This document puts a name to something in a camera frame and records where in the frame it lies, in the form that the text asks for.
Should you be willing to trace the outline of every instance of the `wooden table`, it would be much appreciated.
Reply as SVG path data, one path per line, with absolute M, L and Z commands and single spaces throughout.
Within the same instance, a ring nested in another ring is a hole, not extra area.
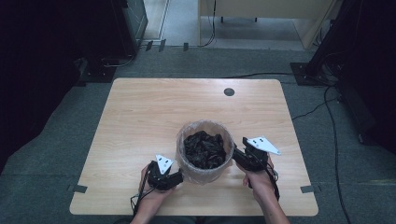
M 213 16 L 215 0 L 198 0 L 198 43 L 201 17 Z M 305 49 L 311 48 L 323 22 L 333 20 L 343 0 L 216 0 L 217 17 L 293 19 Z
M 234 96 L 224 90 L 232 88 Z M 314 216 L 313 192 L 288 106 L 277 80 L 119 78 L 113 83 L 70 205 L 75 215 L 131 215 L 140 172 L 155 154 L 174 158 L 177 133 L 186 123 L 212 119 L 223 124 L 238 148 L 242 137 L 264 135 L 281 152 L 272 155 L 279 173 L 280 204 L 287 216 Z M 158 215 L 261 216 L 236 165 L 200 186 L 183 182 Z

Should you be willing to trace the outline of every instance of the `tape piece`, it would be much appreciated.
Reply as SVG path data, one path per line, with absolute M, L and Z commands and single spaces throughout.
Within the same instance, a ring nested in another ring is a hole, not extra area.
M 302 193 L 315 192 L 315 189 L 313 186 L 303 186 L 303 187 L 300 187 L 300 189 L 301 189 Z
M 149 51 L 149 50 L 151 50 L 151 47 L 152 47 L 152 43 L 153 43 L 154 41 L 150 41 L 150 42 L 148 42 L 148 45 L 146 46 L 146 51 Z
M 161 41 L 161 45 L 160 45 L 159 52 L 162 52 L 163 49 L 165 48 L 165 42 L 166 42 L 166 39 L 163 39 L 163 40 Z
M 183 51 L 187 51 L 189 49 L 189 43 L 184 43 Z
M 81 185 L 69 185 L 69 188 L 67 189 L 67 191 L 85 193 L 85 191 L 87 191 L 87 188 L 88 187 L 81 186 Z

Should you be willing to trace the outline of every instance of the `light wood surface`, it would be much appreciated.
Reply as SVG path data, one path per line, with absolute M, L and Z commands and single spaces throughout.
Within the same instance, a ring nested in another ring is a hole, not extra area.
M 223 91 L 232 88 L 234 96 Z M 223 124 L 238 148 L 242 137 L 264 135 L 281 152 L 272 155 L 279 173 L 280 204 L 287 216 L 314 216 L 313 192 L 277 80 L 119 78 L 113 83 L 75 193 L 72 214 L 131 215 L 140 172 L 155 154 L 176 154 L 177 133 L 186 123 L 212 119 Z M 167 199 L 163 216 L 261 216 L 251 189 L 242 186 L 236 165 L 201 186 L 183 182 Z
M 198 0 L 198 41 L 201 43 L 201 16 L 213 16 L 215 0 Z M 337 12 L 342 0 L 216 0 L 217 17 L 294 19 L 305 49 L 311 48 L 323 22 Z

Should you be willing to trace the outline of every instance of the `white floor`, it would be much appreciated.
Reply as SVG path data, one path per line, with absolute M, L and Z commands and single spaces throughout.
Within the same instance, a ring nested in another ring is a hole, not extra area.
M 212 20 L 213 17 L 201 17 L 199 42 L 198 1 L 169 0 L 161 39 L 166 39 L 166 46 L 202 46 L 212 34 Z M 215 18 L 215 39 L 207 48 L 306 50 L 291 20 L 224 18 L 221 23 L 220 17 Z

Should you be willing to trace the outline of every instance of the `black trash bag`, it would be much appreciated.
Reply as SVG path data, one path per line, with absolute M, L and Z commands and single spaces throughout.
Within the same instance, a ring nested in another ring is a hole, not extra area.
M 220 134 L 211 136 L 200 131 L 188 136 L 184 141 L 186 158 L 200 169 L 214 169 L 225 162 L 226 152 Z

